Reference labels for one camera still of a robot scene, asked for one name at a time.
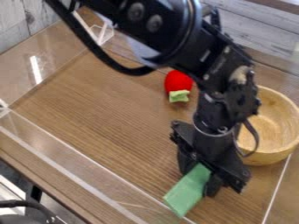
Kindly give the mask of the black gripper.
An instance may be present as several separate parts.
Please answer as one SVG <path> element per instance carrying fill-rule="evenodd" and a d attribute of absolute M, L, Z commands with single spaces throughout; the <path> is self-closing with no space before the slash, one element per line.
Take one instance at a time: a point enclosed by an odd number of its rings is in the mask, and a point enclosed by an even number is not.
<path fill-rule="evenodd" d="M 213 198 L 222 187 L 242 193 L 251 179 L 248 167 L 238 155 L 235 129 L 209 132 L 193 124 L 173 120 L 169 138 L 177 145 L 177 164 L 185 175 L 196 164 L 211 171 L 204 195 Z"/>

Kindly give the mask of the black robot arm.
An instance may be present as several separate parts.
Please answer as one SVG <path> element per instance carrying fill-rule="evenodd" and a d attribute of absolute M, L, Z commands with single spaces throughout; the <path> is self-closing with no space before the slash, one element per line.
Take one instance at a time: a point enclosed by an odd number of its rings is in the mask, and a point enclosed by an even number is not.
<path fill-rule="evenodd" d="M 177 145 L 181 174 L 196 165 L 207 168 L 203 193 L 220 188 L 242 191 L 251 179 L 238 146 L 239 132 L 252 127 L 248 119 L 260 107 L 254 61 L 222 30 L 220 14 L 199 0 L 76 0 L 136 45 L 140 67 L 125 67 L 97 45 L 60 0 L 44 0 L 97 59 L 129 76 L 161 67 L 187 74 L 200 90 L 191 122 L 172 121 L 171 139 Z"/>

